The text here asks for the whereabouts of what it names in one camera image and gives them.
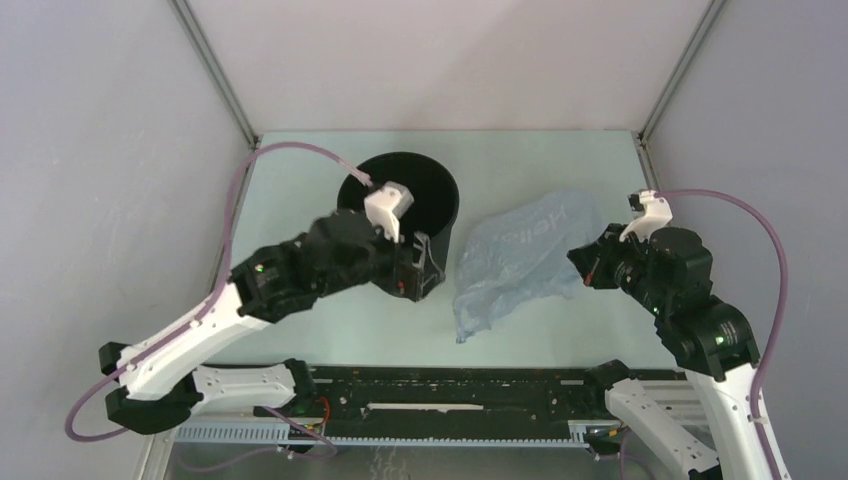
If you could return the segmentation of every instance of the pink cable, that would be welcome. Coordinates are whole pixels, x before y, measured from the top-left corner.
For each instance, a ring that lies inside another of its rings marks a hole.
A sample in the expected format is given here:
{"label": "pink cable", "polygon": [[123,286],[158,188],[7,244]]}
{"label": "pink cable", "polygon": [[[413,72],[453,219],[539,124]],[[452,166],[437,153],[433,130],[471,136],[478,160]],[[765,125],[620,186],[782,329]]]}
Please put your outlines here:
{"label": "pink cable", "polygon": [[[777,236],[777,232],[771,223],[763,216],[760,212],[758,212],[751,205],[739,200],[736,197],[731,195],[727,195],[726,193],[716,192],[713,190],[700,190],[700,189],[687,189],[687,190],[669,190],[665,192],[658,192],[656,194],[657,197],[663,198],[675,198],[675,197],[683,197],[683,196],[699,196],[699,197],[712,197],[724,200],[725,202],[732,203],[737,207],[741,208],[748,212],[751,216],[757,219],[760,225],[766,230],[768,233],[769,239],[771,239],[772,245],[774,245],[774,250],[777,253],[777,263],[780,270],[780,290],[777,296],[777,309],[774,312],[774,321],[772,323],[771,332],[769,333],[768,341],[766,342],[766,347],[763,350],[763,358],[760,361],[760,366],[757,368],[757,371],[754,373],[754,380],[751,383],[751,393],[749,394],[749,401],[751,404],[751,416],[754,420],[759,420],[762,418],[760,414],[760,402],[759,396],[760,392],[763,388],[763,383],[765,382],[766,371],[768,370],[769,365],[771,364],[772,356],[774,356],[774,350],[777,346],[777,340],[780,336],[780,329],[783,326],[783,313],[786,310],[786,298],[789,293],[789,266],[786,261],[786,252],[783,250],[783,245],[780,243],[780,238]],[[775,458],[774,451],[769,444],[768,435],[766,434],[766,429],[760,422],[754,423],[754,428],[757,431],[757,437],[760,440],[760,445],[763,447],[763,452],[766,456],[766,461],[769,465],[769,470],[771,471],[772,477],[775,479],[781,478],[780,475],[780,467],[777,465],[777,459]]]}
{"label": "pink cable", "polygon": [[651,470],[651,466],[648,465],[648,462],[645,459],[643,459],[641,457],[637,457],[636,455],[625,453],[625,449],[627,448],[627,438],[632,433],[633,433],[632,430],[627,430],[626,432],[624,432],[624,434],[621,438],[621,444],[618,447],[619,450],[618,450],[617,454],[611,453],[609,455],[600,455],[592,447],[589,447],[588,451],[589,451],[589,453],[591,453],[592,455],[595,456],[596,462],[618,460],[618,462],[619,462],[618,471],[619,471],[619,475],[621,477],[621,480],[626,480],[625,474],[624,474],[624,463],[625,463],[626,460],[630,460],[631,462],[638,464],[640,467],[642,467],[643,470],[645,470],[645,473],[648,474],[648,477],[651,480],[656,480],[657,477],[656,477],[656,475],[654,475],[654,471]]}
{"label": "pink cable", "polygon": [[326,437],[324,437],[320,433],[313,432],[312,430],[309,430],[308,428],[302,427],[297,422],[292,421],[290,418],[288,418],[285,415],[281,414],[280,412],[274,410],[273,408],[269,408],[269,407],[262,407],[262,408],[264,408],[265,410],[268,411],[268,413],[271,413],[272,415],[279,418],[280,420],[288,423],[295,430],[298,430],[302,433],[305,433],[305,434],[309,435],[310,437],[314,438],[315,440],[318,440],[319,442],[324,443],[325,445],[330,447],[331,452],[321,454],[321,455],[308,455],[308,454],[305,454],[305,453],[293,452],[293,451],[288,450],[284,447],[260,447],[260,448],[256,448],[256,449],[250,450],[248,452],[245,452],[245,453],[243,453],[243,454],[241,454],[237,457],[231,458],[231,459],[229,459],[225,462],[221,462],[217,465],[212,465],[212,466],[208,466],[208,467],[194,467],[194,466],[191,466],[191,465],[187,465],[183,461],[182,457],[180,457],[179,455],[177,455],[177,457],[176,457],[177,464],[180,466],[180,468],[182,468],[183,470],[187,470],[189,472],[211,473],[211,472],[216,472],[218,470],[223,470],[227,467],[231,467],[231,466],[241,462],[242,460],[246,460],[250,457],[254,457],[256,455],[261,455],[261,454],[264,454],[264,453],[286,452],[286,455],[290,455],[292,457],[297,457],[297,458],[305,458],[305,459],[309,459],[309,460],[327,460],[329,458],[334,457],[339,452],[338,447],[336,447],[336,445],[333,444],[333,442],[328,440]]}
{"label": "pink cable", "polygon": [[[204,316],[206,316],[207,313],[209,313],[209,311],[212,309],[212,307],[215,306],[215,303],[221,297],[221,293],[223,293],[224,286],[226,285],[227,274],[230,271],[230,263],[232,261],[232,250],[233,250],[232,234],[233,234],[233,216],[234,216],[233,212],[235,212],[235,208],[236,208],[236,192],[238,191],[239,186],[241,185],[241,179],[243,177],[243,174],[263,154],[271,152],[273,150],[279,150],[279,149],[283,149],[283,148],[298,148],[298,149],[309,150],[311,152],[315,152],[315,153],[319,153],[321,155],[324,155],[325,157],[328,157],[329,159],[335,161],[336,163],[338,163],[339,165],[344,167],[348,172],[350,172],[350,174],[353,177],[355,177],[357,180],[362,182],[362,184],[369,186],[369,187],[372,185],[371,177],[368,176],[368,174],[357,169],[356,167],[351,165],[349,162],[347,162],[346,160],[344,160],[343,158],[341,158],[337,154],[335,154],[335,153],[333,153],[333,152],[331,152],[331,151],[329,151],[325,148],[321,148],[317,145],[312,145],[311,143],[280,142],[280,143],[274,143],[274,144],[271,144],[271,145],[266,145],[262,148],[256,149],[252,154],[250,154],[242,162],[241,166],[239,167],[238,170],[236,170],[236,173],[235,173],[235,175],[233,175],[233,179],[230,182],[230,188],[227,191],[227,205],[226,205],[226,212],[225,212],[225,217],[224,217],[224,232],[223,232],[223,235],[222,235],[223,244],[224,244],[224,258],[221,262],[222,268],[218,272],[218,276],[215,279],[215,288],[212,290],[212,295],[209,296],[209,300],[207,300],[206,303],[204,303],[203,307],[201,307],[200,310],[197,312],[197,314],[194,316],[195,320],[200,321]],[[189,330],[189,328],[191,328],[191,326],[190,326],[189,322],[186,322],[184,325],[181,325],[179,328],[177,328],[176,330],[174,330],[170,334],[166,335],[161,340],[154,343],[153,345],[148,347],[146,350],[144,350],[143,352],[141,352],[137,356],[133,357],[131,362],[128,362],[127,364],[125,364],[121,367],[118,367],[117,369],[115,369],[114,372],[107,375],[106,377],[101,379],[99,382],[94,384],[90,389],[88,389],[88,391],[85,392],[79,398],[79,400],[77,400],[74,403],[74,405],[71,407],[70,411],[68,412],[68,415],[65,417],[65,435],[67,435],[68,438],[70,438],[71,440],[74,440],[76,442],[99,442],[101,440],[108,440],[110,438],[116,437],[116,436],[126,432],[127,431],[126,428],[118,428],[118,429],[113,430],[111,432],[101,433],[101,434],[97,434],[97,435],[81,435],[74,430],[74,419],[77,417],[77,415],[79,414],[79,411],[82,409],[82,407],[91,399],[91,397],[93,397],[103,387],[105,387],[106,385],[108,385],[109,383],[113,382],[115,379],[120,377],[122,374],[124,374],[124,372],[127,371],[127,368],[130,365],[134,366],[136,363],[144,360],[145,358],[149,357],[150,355],[153,355],[160,348],[162,348],[163,346],[168,344],[170,341],[172,341],[173,339],[175,339],[175,338],[179,337],[180,335],[182,335],[183,333],[185,333],[187,330]]]}

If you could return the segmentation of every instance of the red wire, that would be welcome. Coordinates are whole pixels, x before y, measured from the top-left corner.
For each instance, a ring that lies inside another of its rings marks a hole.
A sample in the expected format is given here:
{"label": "red wire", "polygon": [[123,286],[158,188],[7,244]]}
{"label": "red wire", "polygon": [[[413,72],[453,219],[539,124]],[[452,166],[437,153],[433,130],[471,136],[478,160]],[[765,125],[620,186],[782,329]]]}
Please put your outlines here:
{"label": "red wire", "polygon": [[321,426],[327,424],[327,420],[330,419],[330,401],[327,400],[327,397],[321,397],[317,401],[324,404],[324,419],[321,420]]}

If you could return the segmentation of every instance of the metal corner post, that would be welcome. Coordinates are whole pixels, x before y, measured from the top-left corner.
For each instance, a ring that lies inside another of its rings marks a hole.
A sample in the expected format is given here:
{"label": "metal corner post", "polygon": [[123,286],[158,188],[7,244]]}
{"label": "metal corner post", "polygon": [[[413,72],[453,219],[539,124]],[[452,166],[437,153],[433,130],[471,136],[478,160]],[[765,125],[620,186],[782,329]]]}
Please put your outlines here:
{"label": "metal corner post", "polygon": [[162,480],[168,469],[177,430],[146,437],[133,480]]}
{"label": "metal corner post", "polygon": [[645,177],[645,185],[651,190],[662,190],[660,179],[657,175],[656,168],[654,168],[651,155],[648,153],[647,145],[642,141],[639,132],[630,132],[630,134],[633,137],[633,146],[636,148],[636,155],[639,157],[639,165],[642,167],[642,175]]}
{"label": "metal corner post", "polygon": [[250,148],[255,148],[258,142],[256,132],[250,125],[250,121],[247,119],[247,114],[244,112],[232,85],[230,85],[229,80],[227,80],[227,76],[224,74],[223,67],[221,67],[221,64],[218,62],[215,52],[209,44],[209,40],[203,33],[200,22],[197,20],[191,5],[189,5],[189,0],[169,0],[169,2],[171,7],[174,9],[174,14],[177,16],[177,19],[183,25],[183,28],[185,28],[191,44],[194,46],[197,55],[203,63],[203,67],[209,73],[212,83],[215,84],[215,88],[218,90],[218,93],[227,105],[227,109],[230,110],[233,119],[238,124],[247,144]]}
{"label": "metal corner post", "polygon": [[662,94],[660,94],[660,97],[654,104],[654,108],[651,110],[651,114],[648,116],[645,126],[642,127],[642,131],[639,132],[639,138],[643,146],[647,144],[651,136],[656,131],[657,125],[668,108],[669,102],[671,102],[674,94],[677,93],[677,89],[680,87],[683,77],[694,63],[698,52],[700,52],[701,47],[704,45],[704,42],[709,36],[710,31],[712,31],[716,20],[727,3],[728,0],[710,0],[710,4],[701,16],[698,26],[695,27],[695,31],[692,33],[689,43],[687,43],[686,48],[683,49],[683,54],[680,56],[680,60],[677,61],[677,65],[675,65],[674,70],[671,73],[671,77],[669,77],[665,88],[663,88]]}

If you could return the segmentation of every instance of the white wall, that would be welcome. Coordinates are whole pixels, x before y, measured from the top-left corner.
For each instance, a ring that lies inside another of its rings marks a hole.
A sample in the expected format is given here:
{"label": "white wall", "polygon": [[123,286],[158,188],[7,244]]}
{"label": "white wall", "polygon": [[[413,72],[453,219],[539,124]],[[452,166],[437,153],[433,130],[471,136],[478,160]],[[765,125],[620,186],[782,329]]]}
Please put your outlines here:
{"label": "white wall", "polygon": [[261,132],[638,130],[708,3],[191,2]]}
{"label": "white wall", "polygon": [[3,477],[129,478],[140,437],[65,413],[101,344],[203,297],[247,146],[162,0],[0,2],[0,65]]}
{"label": "white wall", "polygon": [[[729,2],[650,144],[665,187],[738,195],[782,236],[789,305],[765,392],[798,479],[845,477],[846,18],[845,2]],[[778,285],[766,235],[717,201],[675,207],[715,254],[718,294],[764,345]]]}

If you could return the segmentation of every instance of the gray wall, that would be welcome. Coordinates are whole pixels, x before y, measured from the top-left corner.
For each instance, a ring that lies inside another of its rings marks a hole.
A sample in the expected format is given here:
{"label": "gray wall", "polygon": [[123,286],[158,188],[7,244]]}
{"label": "gray wall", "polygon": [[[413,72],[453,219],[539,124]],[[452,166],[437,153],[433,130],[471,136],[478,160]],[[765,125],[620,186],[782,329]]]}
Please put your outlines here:
{"label": "gray wall", "polygon": [[[848,3],[729,2],[650,142],[666,188],[737,195],[789,255],[783,341],[766,395],[795,478],[843,478],[848,428]],[[710,199],[675,202],[715,254],[718,294],[765,344],[777,264],[761,228]]]}
{"label": "gray wall", "polygon": [[102,343],[204,296],[247,146],[163,0],[4,0],[0,65],[2,476],[130,478],[140,437],[65,413]]}

